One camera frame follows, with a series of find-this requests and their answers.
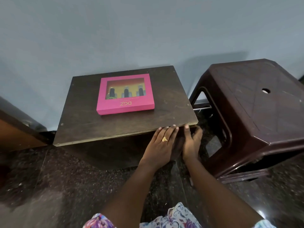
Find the floral clothing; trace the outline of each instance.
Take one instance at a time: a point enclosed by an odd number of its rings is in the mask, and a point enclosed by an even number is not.
[[[116,228],[102,214],[95,214],[83,228]],[[165,217],[159,216],[152,222],[142,222],[139,228],[202,228],[194,215],[182,203],[168,210]],[[254,228],[275,228],[268,220],[261,220]]]

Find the maroon plastic stool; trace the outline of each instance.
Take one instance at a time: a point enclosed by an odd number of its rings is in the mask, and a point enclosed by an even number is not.
[[[304,86],[267,59],[211,65],[190,97],[204,92],[225,131],[204,166],[223,176],[263,156],[304,148]]]

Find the forearm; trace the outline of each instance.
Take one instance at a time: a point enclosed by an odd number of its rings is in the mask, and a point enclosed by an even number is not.
[[[215,179],[199,160],[186,160],[185,163],[215,228],[251,228],[263,219],[247,203]]]
[[[101,213],[117,228],[138,228],[153,176],[153,169],[139,165]]]

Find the gray wall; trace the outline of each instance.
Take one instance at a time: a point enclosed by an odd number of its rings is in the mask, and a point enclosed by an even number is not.
[[[304,0],[0,0],[0,96],[56,130],[73,76],[174,65],[189,95],[212,63],[304,74]]]

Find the brown tabletop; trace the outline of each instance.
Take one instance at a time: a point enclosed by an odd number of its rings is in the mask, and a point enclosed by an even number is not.
[[[110,76],[150,74],[155,109],[112,115],[96,111],[100,79]],[[198,120],[173,66],[75,76],[63,108],[55,146],[123,137]]]

